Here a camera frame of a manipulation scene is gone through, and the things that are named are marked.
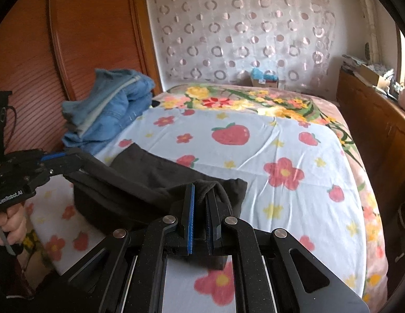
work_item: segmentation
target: white wall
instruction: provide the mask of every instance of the white wall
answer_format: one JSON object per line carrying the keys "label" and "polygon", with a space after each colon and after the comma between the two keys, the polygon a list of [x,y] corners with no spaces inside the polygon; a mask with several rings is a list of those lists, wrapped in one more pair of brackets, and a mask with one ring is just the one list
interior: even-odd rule
{"label": "white wall", "polygon": [[[365,58],[366,25],[358,0],[330,0],[330,3],[331,9],[335,13],[336,27],[335,39],[331,49],[333,58],[329,66],[329,75],[325,78],[324,83],[330,90],[327,97],[335,100],[339,69],[343,61],[342,54]],[[154,42],[156,52],[158,52],[159,39],[154,38]],[[172,87],[167,81],[163,81],[163,78],[162,86],[164,89]]]}
{"label": "white wall", "polygon": [[377,39],[381,61],[388,68],[394,68],[397,71],[398,47],[395,21],[378,0],[375,0],[375,7],[377,13]]}

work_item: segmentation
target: blue stripe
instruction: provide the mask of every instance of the blue stripe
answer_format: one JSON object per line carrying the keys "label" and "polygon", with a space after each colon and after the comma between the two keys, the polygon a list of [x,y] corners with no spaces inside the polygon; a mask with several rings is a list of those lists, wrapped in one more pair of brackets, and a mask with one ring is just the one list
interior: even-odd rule
{"label": "blue stripe", "polygon": [[189,199],[189,220],[188,220],[188,246],[187,250],[189,254],[193,253],[193,239],[194,239],[194,197],[195,186],[192,184],[191,199]]}

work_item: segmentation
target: floral bedspread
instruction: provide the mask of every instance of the floral bedspread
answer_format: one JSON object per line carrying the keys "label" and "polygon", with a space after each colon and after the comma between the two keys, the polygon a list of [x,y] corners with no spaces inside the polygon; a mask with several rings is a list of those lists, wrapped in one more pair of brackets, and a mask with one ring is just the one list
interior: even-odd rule
{"label": "floral bedspread", "polygon": [[[259,115],[291,118],[308,128],[317,123],[330,128],[339,138],[359,191],[365,219],[367,272],[362,299],[371,312],[377,312],[387,300],[388,261],[381,216],[363,162],[349,129],[335,105],[314,96],[279,89],[225,85],[179,85],[158,95],[165,109],[211,109],[214,111],[255,112]],[[354,287],[354,275],[343,279]]]}

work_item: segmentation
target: black garment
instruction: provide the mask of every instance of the black garment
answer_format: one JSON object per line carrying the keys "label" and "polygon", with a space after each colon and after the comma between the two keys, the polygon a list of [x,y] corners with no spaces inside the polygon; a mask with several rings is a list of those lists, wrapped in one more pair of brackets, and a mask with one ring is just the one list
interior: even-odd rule
{"label": "black garment", "polygon": [[180,217],[185,187],[195,185],[195,236],[205,228],[204,196],[214,189],[227,204],[230,215],[239,217],[247,183],[222,180],[163,159],[132,144],[105,166],[88,154],[82,171],[65,176],[74,183],[75,206],[104,234],[117,228],[146,227],[166,214]]}

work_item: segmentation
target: denim jacket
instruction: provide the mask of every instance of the denim jacket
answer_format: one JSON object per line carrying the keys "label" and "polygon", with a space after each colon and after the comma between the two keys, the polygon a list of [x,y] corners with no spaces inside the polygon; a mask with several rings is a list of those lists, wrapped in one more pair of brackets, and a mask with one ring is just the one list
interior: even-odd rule
{"label": "denim jacket", "polygon": [[[62,112],[72,122],[72,129],[63,137],[66,147],[80,147],[91,154],[98,153],[117,134],[148,109],[152,102],[154,82],[134,70],[96,70],[97,80],[89,97],[82,101],[65,101]],[[111,94],[123,84],[112,98]],[[94,110],[108,102],[101,113],[80,135],[77,128]]]}

